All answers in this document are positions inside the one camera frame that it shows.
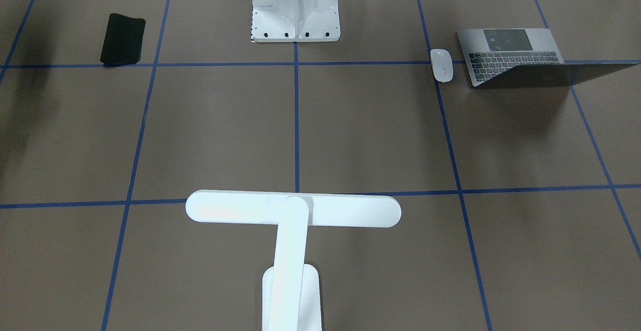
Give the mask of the grey laptop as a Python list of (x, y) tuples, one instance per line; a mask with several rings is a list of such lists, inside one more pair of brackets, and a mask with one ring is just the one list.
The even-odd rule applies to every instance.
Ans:
[(547, 28), (456, 33), (475, 89), (572, 87), (639, 66), (639, 61), (566, 62)]

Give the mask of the white desk lamp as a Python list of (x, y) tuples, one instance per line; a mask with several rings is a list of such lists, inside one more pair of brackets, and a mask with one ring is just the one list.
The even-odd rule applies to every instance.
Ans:
[(311, 226), (391, 228), (401, 219), (391, 196), (197, 190), (186, 199), (196, 222), (277, 226), (274, 264), (262, 276), (263, 330), (321, 330), (318, 270), (305, 262)]

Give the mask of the white computer mouse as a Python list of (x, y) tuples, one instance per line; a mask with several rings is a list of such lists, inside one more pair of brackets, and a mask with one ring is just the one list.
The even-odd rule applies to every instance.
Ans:
[(447, 83), (453, 80), (453, 59), (451, 58), (451, 54), (448, 50), (430, 50), (430, 61), (433, 77), (437, 82)]

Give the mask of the black mouse pad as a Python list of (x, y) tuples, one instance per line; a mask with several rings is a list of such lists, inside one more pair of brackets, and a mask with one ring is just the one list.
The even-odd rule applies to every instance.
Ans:
[(146, 21), (122, 14), (109, 14), (99, 61), (106, 66), (137, 64), (142, 55)]

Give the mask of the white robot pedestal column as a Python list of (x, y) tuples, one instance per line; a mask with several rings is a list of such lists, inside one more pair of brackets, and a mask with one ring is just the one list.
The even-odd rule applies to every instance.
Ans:
[(337, 42), (339, 0), (252, 0), (254, 42)]

